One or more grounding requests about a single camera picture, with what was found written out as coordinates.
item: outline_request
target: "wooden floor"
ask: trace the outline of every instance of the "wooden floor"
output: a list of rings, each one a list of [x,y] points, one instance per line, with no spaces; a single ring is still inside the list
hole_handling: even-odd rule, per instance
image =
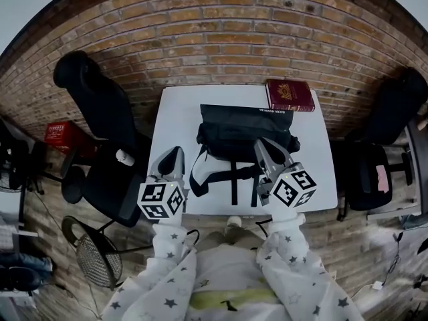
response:
[[[398,158],[399,150],[389,153],[390,163]],[[49,162],[53,163],[52,171],[58,172],[62,156],[56,151],[49,153]],[[95,320],[95,313],[101,313],[110,299],[112,292],[106,288],[90,286],[80,271],[74,249],[68,245],[60,229],[62,219],[73,215],[80,221],[100,227],[108,220],[87,202],[77,205],[67,204],[62,196],[59,183],[44,179],[42,181],[45,195],[41,196],[48,211],[34,193],[25,198],[25,224],[29,230],[39,233],[36,246],[50,256],[56,264],[53,281],[66,287],[76,299],[55,285],[40,288],[35,296],[37,309],[20,309],[22,320]],[[411,199],[415,187],[407,187],[401,173],[393,173],[394,201]],[[319,253],[324,265],[330,272],[337,272],[336,281],[350,296],[375,280],[383,281],[385,274],[397,252],[393,235],[400,232],[397,218],[367,222],[365,213],[351,211],[348,218],[339,223],[336,221],[337,209],[306,214],[306,224],[302,226],[306,239],[312,250]],[[197,228],[201,235],[224,228],[226,217],[185,217],[187,229]],[[260,218],[246,219],[244,225],[259,232],[254,222]],[[106,235],[117,248],[125,249],[144,245],[151,235],[151,227],[140,222],[136,227],[127,229],[113,224],[106,230]],[[428,237],[428,228],[407,231],[401,241],[401,262],[389,276],[381,291],[365,287],[356,296],[357,306],[365,320],[404,320],[406,313],[418,304],[414,297],[417,291],[411,282],[422,273],[428,273],[428,251],[416,256],[421,242]],[[152,255],[149,251],[140,251],[123,255],[124,271],[122,278],[136,275],[144,269],[146,258]]]

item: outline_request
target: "book cover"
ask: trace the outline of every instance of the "book cover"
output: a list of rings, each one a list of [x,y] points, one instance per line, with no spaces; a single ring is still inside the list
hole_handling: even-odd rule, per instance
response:
[[[315,104],[309,86],[303,81],[267,80],[266,94],[269,107],[274,110],[313,112]]]

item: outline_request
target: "brick wall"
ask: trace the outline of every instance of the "brick wall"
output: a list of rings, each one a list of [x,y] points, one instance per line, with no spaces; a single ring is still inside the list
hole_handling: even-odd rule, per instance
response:
[[[393,0],[57,0],[0,59],[2,115],[43,138],[87,126],[52,72],[82,49],[127,92],[150,133],[161,91],[189,84],[306,80],[330,135],[366,117],[381,79],[401,66],[428,77],[426,32]]]

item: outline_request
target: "red box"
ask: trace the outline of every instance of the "red box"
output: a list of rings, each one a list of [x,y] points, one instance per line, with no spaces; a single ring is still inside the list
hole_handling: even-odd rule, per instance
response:
[[[97,151],[96,141],[71,121],[52,122],[47,125],[45,143],[62,153],[77,147],[82,157],[93,158]]]

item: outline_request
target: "black bag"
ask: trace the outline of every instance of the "black bag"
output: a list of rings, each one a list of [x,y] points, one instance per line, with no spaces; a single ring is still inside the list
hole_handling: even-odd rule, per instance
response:
[[[237,179],[254,178],[251,206],[257,205],[255,188],[262,174],[257,164],[254,143],[264,137],[277,142],[288,152],[300,149],[298,139],[290,134],[293,112],[264,108],[201,105],[203,122],[199,125],[197,142],[201,144],[198,158],[207,151],[216,159],[231,162],[230,171],[213,173],[200,185],[190,175],[190,186],[195,196],[208,193],[208,184],[232,182],[232,205],[237,205]],[[251,167],[236,169],[236,162],[253,163]]]

